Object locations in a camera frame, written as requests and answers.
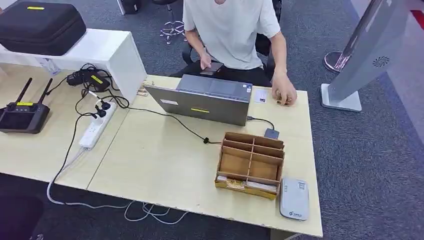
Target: man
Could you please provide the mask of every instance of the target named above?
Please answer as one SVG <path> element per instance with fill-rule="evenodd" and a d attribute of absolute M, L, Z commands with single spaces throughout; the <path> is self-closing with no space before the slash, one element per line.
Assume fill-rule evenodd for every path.
<path fill-rule="evenodd" d="M 216 60 L 224 64 L 215 73 L 216 78 L 271 87 L 256 53 L 256 35 L 260 33 L 269 38 L 275 59 L 272 96 L 275 99 L 281 96 L 281 102 L 286 105 L 295 103 L 297 93 L 287 77 L 286 39 L 280 31 L 272 0 L 184 0 L 182 21 L 185 36 L 200 55 L 200 61 L 175 77 L 199 74 Z"/>

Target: cardboard box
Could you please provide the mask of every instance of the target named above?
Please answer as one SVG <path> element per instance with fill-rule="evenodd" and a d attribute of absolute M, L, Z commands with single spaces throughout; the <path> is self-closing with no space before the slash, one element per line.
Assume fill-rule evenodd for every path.
<path fill-rule="evenodd" d="M 280 193 L 284 155 L 281 140 L 226 132 L 215 186 L 274 200 Z"/>

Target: office chair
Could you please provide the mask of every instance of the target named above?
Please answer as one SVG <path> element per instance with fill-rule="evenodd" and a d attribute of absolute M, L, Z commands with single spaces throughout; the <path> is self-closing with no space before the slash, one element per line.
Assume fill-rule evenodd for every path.
<path fill-rule="evenodd" d="M 166 5 L 168 9 L 168 13 L 170 16 L 170 21 L 166 22 L 165 27 L 160 30 L 160 36 L 166 36 L 166 44 L 171 44 L 171 37 L 175 35 L 183 35 L 184 41 L 186 42 L 186 35 L 184 34 L 184 22 L 175 21 L 174 13 L 171 8 L 171 4 L 176 2 L 177 0 L 152 0 L 154 4 L 157 5 Z"/>
<path fill-rule="evenodd" d="M 272 3 L 274 5 L 275 15 L 278 19 L 278 22 L 280 22 L 281 18 L 281 3 L 282 0 L 272 0 Z M 257 34 L 256 36 L 256 42 L 255 42 L 256 52 L 268 56 L 268 61 L 266 64 L 262 62 L 263 64 L 263 70 L 265 71 L 265 74 L 268 76 L 269 80 L 272 79 L 274 75 L 274 69 L 276 68 L 276 63 L 274 61 L 274 56 L 271 51 L 271 42 L 270 40 L 263 34 Z M 184 60 L 187 65 L 190 65 L 193 63 L 191 54 L 192 54 L 193 47 L 190 44 L 187 44 L 184 49 L 182 50 L 182 59 Z"/>
<path fill-rule="evenodd" d="M 44 212 L 43 202 L 32 196 L 0 196 L 0 239 L 43 240 L 32 237 Z"/>

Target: zippered case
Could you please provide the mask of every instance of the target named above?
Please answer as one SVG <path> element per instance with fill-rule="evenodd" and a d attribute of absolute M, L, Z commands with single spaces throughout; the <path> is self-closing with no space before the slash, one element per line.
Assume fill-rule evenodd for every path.
<path fill-rule="evenodd" d="M 19 2 L 0 14 L 0 44 L 19 53 L 61 56 L 87 31 L 67 3 Z"/>

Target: white power strip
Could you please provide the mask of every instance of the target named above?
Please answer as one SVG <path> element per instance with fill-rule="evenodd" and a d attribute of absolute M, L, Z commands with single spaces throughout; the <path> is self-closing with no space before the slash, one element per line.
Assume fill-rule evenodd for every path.
<path fill-rule="evenodd" d="M 107 101 L 110 104 L 110 108 L 106 110 L 106 115 L 102 118 L 97 117 L 97 119 L 93 119 L 88 126 L 87 130 L 85 130 L 84 135 L 79 140 L 79 145 L 83 148 L 92 149 L 96 145 L 97 141 L 102 135 L 103 131 L 108 125 L 109 120 L 112 118 L 115 110 L 117 109 L 117 105 L 114 102 Z"/>

